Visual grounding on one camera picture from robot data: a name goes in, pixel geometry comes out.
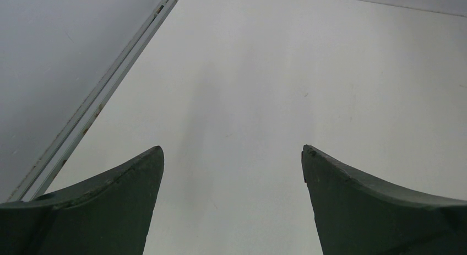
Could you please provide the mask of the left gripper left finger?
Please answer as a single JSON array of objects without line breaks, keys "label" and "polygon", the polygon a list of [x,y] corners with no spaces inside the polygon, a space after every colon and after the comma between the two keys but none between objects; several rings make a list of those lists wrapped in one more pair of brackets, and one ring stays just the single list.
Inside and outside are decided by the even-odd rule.
[{"label": "left gripper left finger", "polygon": [[164,172],[155,146],[28,202],[1,205],[1,254],[142,254]]}]

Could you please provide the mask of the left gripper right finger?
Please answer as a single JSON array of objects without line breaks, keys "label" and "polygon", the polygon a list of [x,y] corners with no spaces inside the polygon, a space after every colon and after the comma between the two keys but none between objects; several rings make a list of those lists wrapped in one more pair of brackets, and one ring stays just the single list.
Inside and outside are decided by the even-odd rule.
[{"label": "left gripper right finger", "polygon": [[324,254],[466,254],[466,201],[395,185],[310,145],[301,162]]}]

